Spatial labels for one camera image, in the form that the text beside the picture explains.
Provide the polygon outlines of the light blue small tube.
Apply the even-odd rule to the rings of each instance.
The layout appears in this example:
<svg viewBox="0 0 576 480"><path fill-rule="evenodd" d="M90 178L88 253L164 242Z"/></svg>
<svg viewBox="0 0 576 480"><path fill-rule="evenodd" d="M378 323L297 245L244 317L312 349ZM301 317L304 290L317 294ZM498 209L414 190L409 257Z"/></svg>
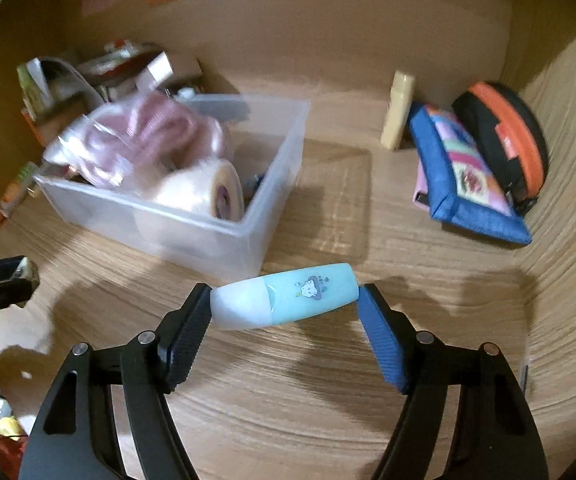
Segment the light blue small tube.
<svg viewBox="0 0 576 480"><path fill-rule="evenodd" d="M352 304L358 284L347 263L311 266L231 283L210 293L220 330L252 330L311 318Z"/></svg>

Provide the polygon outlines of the pink item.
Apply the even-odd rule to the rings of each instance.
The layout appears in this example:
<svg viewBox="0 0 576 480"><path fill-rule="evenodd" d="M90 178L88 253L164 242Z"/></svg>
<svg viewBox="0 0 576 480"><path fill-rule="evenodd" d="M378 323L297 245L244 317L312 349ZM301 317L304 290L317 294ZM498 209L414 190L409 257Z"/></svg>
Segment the pink item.
<svg viewBox="0 0 576 480"><path fill-rule="evenodd" d="M160 92L135 93L75 119L42 159L96 188L141 192L203 160L233 158L226 126Z"/></svg>

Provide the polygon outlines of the small mahjong tile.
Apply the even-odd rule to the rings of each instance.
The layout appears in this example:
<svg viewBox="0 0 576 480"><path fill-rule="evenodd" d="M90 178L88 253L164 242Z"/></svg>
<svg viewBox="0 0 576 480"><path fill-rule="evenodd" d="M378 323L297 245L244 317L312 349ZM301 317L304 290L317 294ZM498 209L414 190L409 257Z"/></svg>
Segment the small mahjong tile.
<svg viewBox="0 0 576 480"><path fill-rule="evenodd" d="M12 280L22 280L35 290L40 284L38 266L28 257L22 257L11 276Z"/></svg>

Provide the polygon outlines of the orange green squeeze tube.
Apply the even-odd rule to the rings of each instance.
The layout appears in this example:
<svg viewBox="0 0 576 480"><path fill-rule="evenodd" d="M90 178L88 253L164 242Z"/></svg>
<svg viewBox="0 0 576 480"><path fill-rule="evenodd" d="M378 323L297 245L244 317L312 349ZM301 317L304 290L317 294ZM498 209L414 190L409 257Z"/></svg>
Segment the orange green squeeze tube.
<svg viewBox="0 0 576 480"><path fill-rule="evenodd" d="M38 169L39 167L34 162L26 162L7 186L0 200L0 209L6 218L12 216L15 207L24 200L28 190L34 185L34 177Z"/></svg>

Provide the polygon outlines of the white gauze roll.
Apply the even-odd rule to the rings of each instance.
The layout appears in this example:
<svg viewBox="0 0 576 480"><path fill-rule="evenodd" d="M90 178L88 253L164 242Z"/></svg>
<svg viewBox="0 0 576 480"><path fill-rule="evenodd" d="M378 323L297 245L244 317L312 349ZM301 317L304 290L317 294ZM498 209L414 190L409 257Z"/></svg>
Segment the white gauze roll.
<svg viewBox="0 0 576 480"><path fill-rule="evenodd" d="M195 248L210 232L204 226L181 219L193 214L201 220L240 221L245 202L237 170L227 159L209 158L172 172L142 196L155 206L173 209L175 218L160 211L135 210L135 225L149 243L165 248Z"/></svg>

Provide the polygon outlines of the blue patchwork fabric pouch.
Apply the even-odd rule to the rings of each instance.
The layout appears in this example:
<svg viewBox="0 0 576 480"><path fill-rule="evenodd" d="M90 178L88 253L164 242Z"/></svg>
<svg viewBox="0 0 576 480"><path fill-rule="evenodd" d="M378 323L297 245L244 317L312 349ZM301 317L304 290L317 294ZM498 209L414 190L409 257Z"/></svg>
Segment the blue patchwork fabric pouch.
<svg viewBox="0 0 576 480"><path fill-rule="evenodd" d="M526 246L532 236L454 114L411 104L408 128L419 164L414 202L433 220Z"/></svg>

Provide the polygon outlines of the clear plastic storage bin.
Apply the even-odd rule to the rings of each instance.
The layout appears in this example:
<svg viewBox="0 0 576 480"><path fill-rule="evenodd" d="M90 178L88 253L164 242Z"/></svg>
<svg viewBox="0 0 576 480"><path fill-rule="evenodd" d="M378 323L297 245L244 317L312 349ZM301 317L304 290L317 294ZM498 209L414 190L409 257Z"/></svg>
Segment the clear plastic storage bin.
<svg viewBox="0 0 576 480"><path fill-rule="evenodd" d="M301 168L309 103L132 96L53 141L37 177L63 220L197 272L261 270Z"/></svg>

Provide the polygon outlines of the black orange round case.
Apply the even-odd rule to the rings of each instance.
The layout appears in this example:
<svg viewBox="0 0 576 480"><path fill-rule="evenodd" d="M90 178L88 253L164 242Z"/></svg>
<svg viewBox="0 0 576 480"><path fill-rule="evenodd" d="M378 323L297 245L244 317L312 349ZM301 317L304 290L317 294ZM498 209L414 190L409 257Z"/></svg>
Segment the black orange round case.
<svg viewBox="0 0 576 480"><path fill-rule="evenodd" d="M452 103L493 176L525 216L550 170L543 130L527 103L499 81L478 81Z"/></svg>

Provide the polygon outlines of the white handwritten paper sheet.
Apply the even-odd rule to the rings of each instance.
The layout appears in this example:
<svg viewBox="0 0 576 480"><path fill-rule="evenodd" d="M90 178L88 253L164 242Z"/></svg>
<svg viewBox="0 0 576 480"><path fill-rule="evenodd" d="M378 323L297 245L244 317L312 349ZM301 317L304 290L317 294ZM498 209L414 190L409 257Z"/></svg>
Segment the white handwritten paper sheet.
<svg viewBox="0 0 576 480"><path fill-rule="evenodd" d="M38 114L52 110L73 96L81 96L90 110L104 103L84 76L61 58L33 58L20 64L16 73L26 105Z"/></svg>

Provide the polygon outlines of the cream small lotion bottle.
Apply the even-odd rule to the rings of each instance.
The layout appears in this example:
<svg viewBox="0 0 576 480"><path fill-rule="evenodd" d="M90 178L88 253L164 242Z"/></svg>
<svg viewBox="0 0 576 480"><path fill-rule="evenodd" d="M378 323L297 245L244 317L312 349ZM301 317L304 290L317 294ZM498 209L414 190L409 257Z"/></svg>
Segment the cream small lotion bottle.
<svg viewBox="0 0 576 480"><path fill-rule="evenodd" d="M390 101L385 113L380 143L390 151L401 146L411 102L414 98L416 78L397 70L390 88Z"/></svg>

